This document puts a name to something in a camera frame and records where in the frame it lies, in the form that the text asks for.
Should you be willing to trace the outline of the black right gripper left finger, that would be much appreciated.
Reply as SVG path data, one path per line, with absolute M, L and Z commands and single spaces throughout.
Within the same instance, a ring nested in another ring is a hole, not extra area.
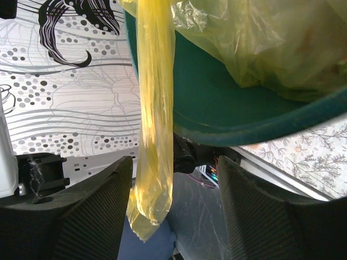
M 116 259 L 132 184 L 125 156 L 56 193 L 1 199 L 1 259 Z

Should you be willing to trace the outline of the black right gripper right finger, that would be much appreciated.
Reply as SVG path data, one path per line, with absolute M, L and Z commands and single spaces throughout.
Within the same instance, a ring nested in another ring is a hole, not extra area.
M 232 259 L 346 259 L 346 198 L 290 192 L 225 156 L 217 170 Z

